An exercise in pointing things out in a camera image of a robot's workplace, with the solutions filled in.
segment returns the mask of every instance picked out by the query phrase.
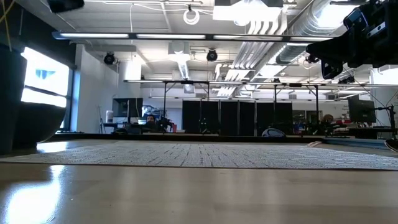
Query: black stand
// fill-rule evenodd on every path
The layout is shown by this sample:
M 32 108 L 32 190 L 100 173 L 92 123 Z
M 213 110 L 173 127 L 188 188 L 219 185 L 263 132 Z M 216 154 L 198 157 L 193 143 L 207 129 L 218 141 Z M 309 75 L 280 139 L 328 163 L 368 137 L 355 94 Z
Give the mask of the black stand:
M 384 141 L 384 144 L 394 152 L 398 152 L 398 140 L 397 140 L 397 130 L 396 130 L 396 121 L 394 119 L 394 106 L 388 106 L 385 108 L 376 108 L 375 110 L 387 110 L 390 115 L 390 123 L 392 129 L 392 138 Z
M 391 124 L 391 129 L 392 129 L 392 134 L 393 137 L 392 139 L 396 139 L 396 135 L 397 135 L 397 129 L 396 129 L 396 120 L 394 118 L 394 106 L 387 106 L 385 108 L 375 108 L 375 110 L 386 110 L 389 113 L 390 116 L 390 124 Z
M 130 116 L 130 100 L 127 100 L 127 123 L 131 124 L 131 116 Z

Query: cable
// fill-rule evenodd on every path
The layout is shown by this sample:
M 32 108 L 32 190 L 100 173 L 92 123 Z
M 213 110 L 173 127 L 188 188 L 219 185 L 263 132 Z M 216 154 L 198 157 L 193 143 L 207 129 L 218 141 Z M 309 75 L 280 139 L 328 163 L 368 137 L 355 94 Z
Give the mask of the cable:
M 10 6 L 8 7 L 8 9 L 4 12 L 4 14 L 2 15 L 2 17 L 0 18 L 0 23 L 6 18 L 8 12 L 11 10 L 12 6 L 14 5 L 15 0 L 12 0 L 12 2 L 10 3 Z
M 4 15 L 4 20 L 6 21 L 6 34 L 7 34 L 8 47 L 10 49 L 10 52 L 12 52 L 10 32 L 8 29 L 8 21 L 7 21 L 7 16 L 6 16 L 6 3 L 4 2 L 4 0 L 2 0 L 2 12 Z
M 386 107 L 383 103 L 381 103 L 369 90 L 367 90 L 365 87 L 363 87 L 362 85 L 361 85 L 361 87 L 367 92 L 367 93 L 369 93 L 369 95 L 371 95 L 377 102 L 379 102 L 383 107 Z M 388 112 L 388 110 L 386 110 L 386 112 L 387 112 L 387 115 L 388 115 L 388 118 L 390 119 L 390 113 Z M 383 126 L 385 126 L 385 124 L 383 123 L 383 122 L 381 122 L 377 117 L 376 117 L 376 120 L 380 123 L 380 125 L 383 125 Z
M 396 96 L 397 93 L 398 93 L 398 90 L 393 94 L 393 96 L 391 97 L 391 99 L 386 103 L 387 106 L 388 106 L 388 103 L 390 103 L 390 101 Z
M 201 12 L 201 13 L 203 13 L 203 14 L 211 15 L 211 16 L 212 16 L 212 13 L 205 12 L 204 10 L 198 10 L 198 12 Z
M 144 7 L 144 8 L 147 8 L 147 9 L 152 9 L 152 10 L 155 10 L 155 11 L 185 11 L 186 10 L 186 9 L 155 9 L 155 8 L 144 6 L 144 5 L 141 5 L 141 4 L 135 4 L 135 6 L 141 6 L 141 7 Z
M 184 22 L 185 22 L 186 24 L 188 24 L 188 25 L 195 25 L 195 24 L 197 24 L 197 23 L 199 22 L 199 19 L 200 19 L 199 11 L 196 10 L 196 9 L 192 9 L 192 12 L 195 13 L 195 17 L 194 17 L 193 19 L 188 19 L 188 13 L 189 13 L 189 12 L 190 12 L 189 10 L 186 10 L 186 11 L 184 12 L 184 15 L 183 15 Z
M 132 9 L 132 6 L 133 6 L 133 4 L 131 4 L 131 6 L 130 6 L 130 13 L 129 13 L 129 15 L 130 15 L 130 30 L 131 30 L 131 32 L 132 32 L 132 18 L 131 18 L 131 9 Z
M 138 107 L 137 107 L 137 98 L 135 98 L 135 100 L 136 100 L 136 111 L 137 111 L 137 117 L 138 117 L 138 118 L 140 118 L 140 116 L 139 116 L 139 112 L 138 112 Z

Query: security camera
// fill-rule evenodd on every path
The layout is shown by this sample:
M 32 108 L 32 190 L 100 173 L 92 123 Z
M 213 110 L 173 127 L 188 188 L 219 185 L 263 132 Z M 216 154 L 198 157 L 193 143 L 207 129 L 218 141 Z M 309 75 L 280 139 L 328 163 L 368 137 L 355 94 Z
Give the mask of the security camera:
M 114 52 L 107 52 L 104 58 L 104 63 L 107 65 L 114 65 L 118 60 L 114 57 Z
M 217 60 L 217 52 L 215 49 L 210 49 L 209 52 L 207 53 L 207 61 L 208 62 L 214 62 Z

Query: computer monitor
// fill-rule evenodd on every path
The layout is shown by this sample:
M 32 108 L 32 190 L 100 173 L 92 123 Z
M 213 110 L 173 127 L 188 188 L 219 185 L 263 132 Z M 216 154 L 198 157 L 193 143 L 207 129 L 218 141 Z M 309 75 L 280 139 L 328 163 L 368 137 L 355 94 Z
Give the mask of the computer monitor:
M 350 97 L 348 98 L 348 109 L 351 122 L 376 122 L 373 101 L 359 100 L 359 96 Z
M 142 116 L 142 101 L 142 98 L 114 98 L 112 105 L 113 116 L 115 118 L 127 118 L 127 112 L 129 112 L 129 117 L 140 118 Z

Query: fluorescent light fixture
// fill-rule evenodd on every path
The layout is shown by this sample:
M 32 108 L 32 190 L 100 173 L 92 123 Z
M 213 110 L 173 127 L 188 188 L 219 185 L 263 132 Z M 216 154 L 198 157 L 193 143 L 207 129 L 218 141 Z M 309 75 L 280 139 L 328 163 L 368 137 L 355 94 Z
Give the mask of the fluorescent light fixture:
M 272 35 L 214 35 L 215 40 L 251 40 L 251 41 L 268 41 L 268 42 L 280 42 L 281 36 Z
M 338 94 L 357 94 L 357 93 L 367 93 L 365 90 L 341 90 L 337 92 Z
M 150 96 L 150 99 L 164 99 L 164 96 Z M 200 97 L 181 97 L 181 96 L 166 96 L 166 99 L 175 99 L 175 100 L 204 100 L 207 98 Z
M 60 33 L 61 37 L 64 38 L 106 38 L 106 39 L 120 39 L 120 38 L 129 38 L 129 34 L 91 34 L 91 33 Z
M 287 43 L 286 45 L 293 47 L 306 47 L 308 46 L 308 44 L 309 43 Z
M 130 83 L 163 83 L 161 80 L 124 80 L 124 82 Z
M 241 85 L 243 82 L 209 82 L 209 84 Z
M 318 94 L 322 94 L 322 93 L 330 93 L 332 90 L 318 90 Z M 306 90 L 294 90 L 294 93 L 311 93 L 310 90 L 306 89 Z
M 194 39 L 204 40 L 204 34 L 137 34 L 138 39 Z
M 303 36 L 303 37 L 291 37 L 288 41 L 291 42 L 301 42 L 301 43 L 313 43 L 313 42 L 321 42 L 325 40 L 330 40 L 334 37 L 322 37 L 322 36 Z
M 85 2 L 102 2 L 105 4 L 170 4 L 170 5 L 203 5 L 201 1 L 124 1 L 124 0 L 85 0 Z

